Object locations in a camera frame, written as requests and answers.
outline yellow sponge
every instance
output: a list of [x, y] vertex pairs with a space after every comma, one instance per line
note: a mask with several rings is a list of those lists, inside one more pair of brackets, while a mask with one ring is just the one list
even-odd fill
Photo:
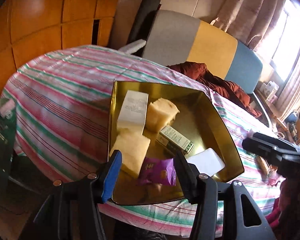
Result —
[[149, 144], [149, 138], [140, 133], [122, 129], [110, 151], [110, 156], [114, 150], [119, 150], [122, 153], [122, 170], [137, 179]]
[[146, 128], [152, 132], [159, 132], [163, 127], [175, 119], [180, 111], [171, 101], [159, 98], [150, 103], [146, 115]]

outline snack packet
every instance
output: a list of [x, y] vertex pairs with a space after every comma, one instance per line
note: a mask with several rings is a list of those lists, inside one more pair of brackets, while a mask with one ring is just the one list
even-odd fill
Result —
[[159, 183], [175, 186], [176, 170], [173, 166], [173, 159], [159, 160], [145, 157], [138, 181], [140, 185]]

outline striped tablecloth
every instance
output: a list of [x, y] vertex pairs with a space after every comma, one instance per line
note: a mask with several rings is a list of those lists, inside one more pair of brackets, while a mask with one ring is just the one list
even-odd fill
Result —
[[[78, 180], [107, 160], [108, 111], [114, 80], [158, 82], [203, 91], [226, 124], [245, 172], [238, 177], [268, 214], [279, 186], [261, 179], [253, 155], [242, 149], [249, 130], [272, 132], [242, 108], [204, 85], [151, 61], [98, 46], [47, 53], [8, 80], [2, 96], [16, 101], [17, 153], [24, 152], [51, 180]], [[217, 235], [223, 204], [218, 208]], [[189, 236], [196, 205], [186, 200], [144, 206], [99, 205], [102, 213], [137, 227]]]

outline silver bolt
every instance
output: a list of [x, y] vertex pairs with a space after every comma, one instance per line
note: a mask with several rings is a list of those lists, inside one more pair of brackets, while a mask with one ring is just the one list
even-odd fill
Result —
[[60, 186], [62, 184], [62, 181], [60, 180], [60, 179], [57, 179], [57, 180], [55, 180], [54, 182], [53, 182], [53, 185], [55, 186], [55, 187], [58, 187], [58, 186]]
[[199, 179], [207, 179], [209, 176], [207, 174], [201, 173], [199, 174]]
[[238, 180], [235, 180], [233, 182], [233, 185], [235, 185], [236, 187], [241, 187], [242, 186], [242, 182], [241, 181], [238, 181]]
[[88, 179], [96, 179], [98, 176], [95, 173], [88, 174]]

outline brown blanket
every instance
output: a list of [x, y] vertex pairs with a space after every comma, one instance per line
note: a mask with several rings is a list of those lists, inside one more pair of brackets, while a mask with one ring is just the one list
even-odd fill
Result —
[[261, 116], [260, 111], [254, 110], [249, 106], [250, 97], [242, 90], [239, 85], [231, 81], [225, 81], [222, 78], [212, 75], [207, 69], [205, 63], [186, 61], [185, 63], [168, 67], [202, 83], [224, 98], [229, 99], [237, 106], [245, 109], [254, 117]]

